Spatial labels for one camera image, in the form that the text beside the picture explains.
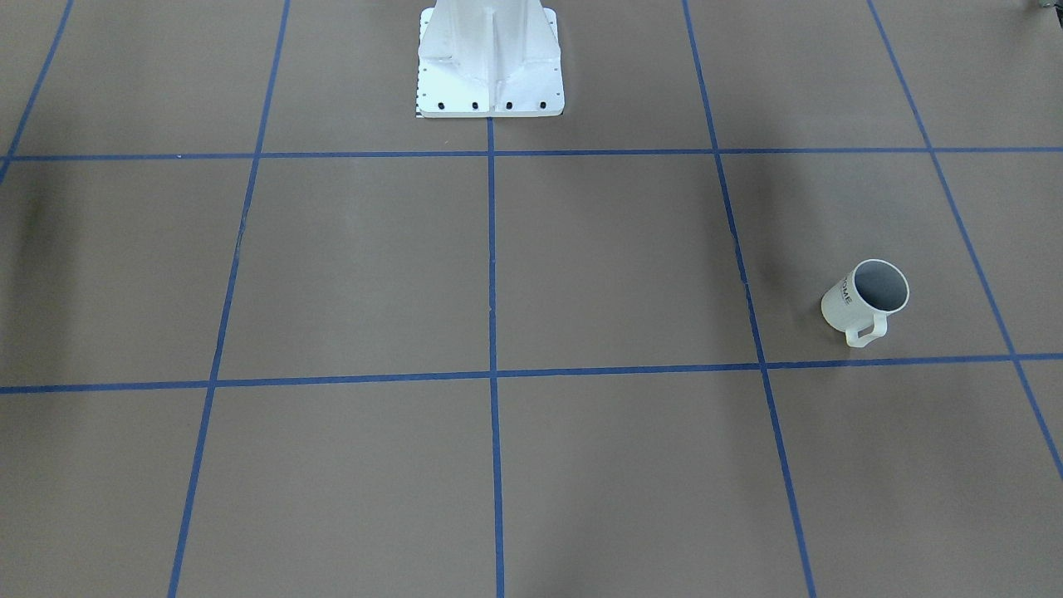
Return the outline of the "white mug with HOME text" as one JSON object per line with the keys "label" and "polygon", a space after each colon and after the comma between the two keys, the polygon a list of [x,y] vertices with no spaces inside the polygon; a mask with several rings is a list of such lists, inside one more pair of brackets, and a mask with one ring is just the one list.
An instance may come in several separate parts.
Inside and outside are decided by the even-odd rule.
{"label": "white mug with HOME text", "polygon": [[865,348],[889,329],[889,317],[901,311],[910,297],[907,277],[892,262],[864,260],[827,289],[821,297],[821,317],[843,334],[850,348]]}

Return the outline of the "brown paper table cover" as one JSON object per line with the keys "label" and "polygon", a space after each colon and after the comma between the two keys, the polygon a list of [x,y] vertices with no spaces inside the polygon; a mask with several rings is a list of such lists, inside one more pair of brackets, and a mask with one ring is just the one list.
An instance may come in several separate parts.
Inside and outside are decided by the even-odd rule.
{"label": "brown paper table cover", "polygon": [[426,7],[4,1],[4,597],[1059,597],[1053,7]]}

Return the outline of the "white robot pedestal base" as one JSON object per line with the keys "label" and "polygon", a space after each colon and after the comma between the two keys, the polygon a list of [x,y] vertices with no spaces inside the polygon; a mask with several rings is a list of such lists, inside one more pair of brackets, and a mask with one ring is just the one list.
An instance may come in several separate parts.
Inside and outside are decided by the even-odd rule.
{"label": "white robot pedestal base", "polygon": [[556,12],[540,1],[437,1],[419,18],[415,114],[538,118],[566,112]]}

